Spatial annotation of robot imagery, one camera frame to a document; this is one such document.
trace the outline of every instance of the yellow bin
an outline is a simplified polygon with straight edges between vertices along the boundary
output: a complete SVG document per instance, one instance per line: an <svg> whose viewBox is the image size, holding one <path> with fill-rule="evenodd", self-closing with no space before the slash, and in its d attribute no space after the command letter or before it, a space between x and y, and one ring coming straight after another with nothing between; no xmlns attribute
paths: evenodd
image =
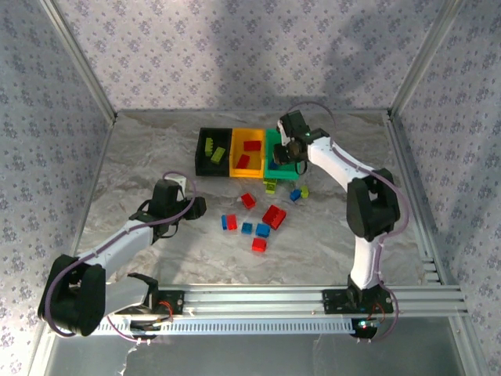
<svg viewBox="0 0 501 376"><path fill-rule="evenodd" d="M232 178L259 178L265 175L265 137L264 129L234 128L232 145L229 151L229 175ZM244 141L261 141L261 150L243 151ZM242 154L250 157L247 168L236 168Z"/></svg>

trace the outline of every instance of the glass panel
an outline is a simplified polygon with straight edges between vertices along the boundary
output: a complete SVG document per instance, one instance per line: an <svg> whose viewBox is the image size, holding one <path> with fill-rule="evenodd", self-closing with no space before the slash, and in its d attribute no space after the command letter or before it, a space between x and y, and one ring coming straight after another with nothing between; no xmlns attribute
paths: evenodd
<svg viewBox="0 0 501 376"><path fill-rule="evenodd" d="M116 336L57 338L47 375L462 375L443 319L401 319L381 342L347 335L164 336L152 345Z"/></svg>

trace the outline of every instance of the table surface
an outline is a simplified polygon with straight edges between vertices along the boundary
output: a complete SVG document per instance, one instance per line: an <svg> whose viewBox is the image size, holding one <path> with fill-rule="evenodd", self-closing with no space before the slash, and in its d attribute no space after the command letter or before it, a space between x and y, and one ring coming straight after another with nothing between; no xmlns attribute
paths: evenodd
<svg viewBox="0 0 501 376"><path fill-rule="evenodd" d="M177 170L195 179L207 201L206 214L182 221L178 233L140 251L112 280L144 273L165 284L346 284L355 239L346 223L346 194L320 168L310 165L297 182L281 181L276 194L265 193L260 179L195 176L195 150L201 127L274 128L279 113L161 112L119 114L85 223L78 253L114 234L146 199L163 172ZM347 152L374 168L386 167L402 181L395 154L379 114L337 114L337 126L321 113L305 113L311 128L323 128ZM294 187L307 185L310 196L293 203ZM192 187L188 187L190 196ZM257 205L247 210L239 197L249 192ZM266 253L251 250L253 237L223 231L221 215L242 222L261 221L270 204L287 218L268 239ZM425 284L414 222L388 240L382 256L387 284Z"/></svg>

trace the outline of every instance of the metal bracket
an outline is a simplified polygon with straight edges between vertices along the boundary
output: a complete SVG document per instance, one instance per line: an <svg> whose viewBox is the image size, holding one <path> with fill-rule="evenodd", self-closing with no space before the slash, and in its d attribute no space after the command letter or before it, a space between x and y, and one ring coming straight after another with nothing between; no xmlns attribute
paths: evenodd
<svg viewBox="0 0 501 376"><path fill-rule="evenodd" d="M371 299L362 300L356 307L349 301L346 289L323 290L322 303L326 315L341 315L352 313L373 312L375 304L383 307L384 313L393 313L393 304L390 294L382 288Z"/></svg>

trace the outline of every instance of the lego brick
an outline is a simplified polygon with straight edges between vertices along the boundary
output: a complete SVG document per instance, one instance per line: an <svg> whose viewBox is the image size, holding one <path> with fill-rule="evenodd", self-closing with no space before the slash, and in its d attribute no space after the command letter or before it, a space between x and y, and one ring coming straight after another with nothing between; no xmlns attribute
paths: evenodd
<svg viewBox="0 0 501 376"><path fill-rule="evenodd" d="M236 224L236 215L227 215L226 224L228 225L228 230L236 230L238 228L238 225Z"/></svg>
<svg viewBox="0 0 501 376"><path fill-rule="evenodd" d="M261 141L243 141L243 151L261 151Z"/></svg>
<svg viewBox="0 0 501 376"><path fill-rule="evenodd" d="M252 234L252 223L244 222L242 225L242 233Z"/></svg>
<svg viewBox="0 0 501 376"><path fill-rule="evenodd" d="M214 140L211 137L205 139L205 156L210 157L212 155L212 149L214 147Z"/></svg>
<svg viewBox="0 0 501 376"><path fill-rule="evenodd" d="M238 163L236 164L236 168L247 168L250 161L251 161L251 157L249 157L246 154L242 154L242 156L238 160Z"/></svg>
<svg viewBox="0 0 501 376"><path fill-rule="evenodd" d="M301 197L301 191L300 190L293 190L292 192L290 192L290 199L293 202L296 202L300 197Z"/></svg>
<svg viewBox="0 0 501 376"><path fill-rule="evenodd" d="M205 155L205 140L212 139L212 151L219 146L229 150L232 145L232 129L230 128L201 128L198 133L198 144L195 153L196 176L229 176L229 153L225 153L219 164L211 162Z"/></svg>
<svg viewBox="0 0 501 376"><path fill-rule="evenodd" d="M269 207L266 214L263 216L263 223L269 225L272 229L277 230L287 216L287 212L275 205Z"/></svg>
<svg viewBox="0 0 501 376"><path fill-rule="evenodd" d="M263 179L263 184L273 184L274 186L276 186L276 182L276 179Z"/></svg>
<svg viewBox="0 0 501 376"><path fill-rule="evenodd" d="M212 154L211 162L219 165L219 163L221 163L221 159L225 155L225 152L226 149L219 146L218 149L216 149L216 151L214 152L214 154Z"/></svg>
<svg viewBox="0 0 501 376"><path fill-rule="evenodd" d="M264 223L258 223L258 227L256 227L256 235L259 237L269 237L270 231L270 226Z"/></svg>
<svg viewBox="0 0 501 376"><path fill-rule="evenodd" d="M266 251L266 240L255 237L252 242L252 250L256 252Z"/></svg>
<svg viewBox="0 0 501 376"><path fill-rule="evenodd" d="M307 186L302 186L301 187L301 198L308 198L310 195L310 191L308 190Z"/></svg>
<svg viewBox="0 0 501 376"><path fill-rule="evenodd" d="M266 193L275 194L276 185L275 184L266 184Z"/></svg>
<svg viewBox="0 0 501 376"><path fill-rule="evenodd" d="M242 196L242 202L243 206L245 206L247 209L252 209L254 206L256 206L256 200L252 197L250 193L245 193Z"/></svg>

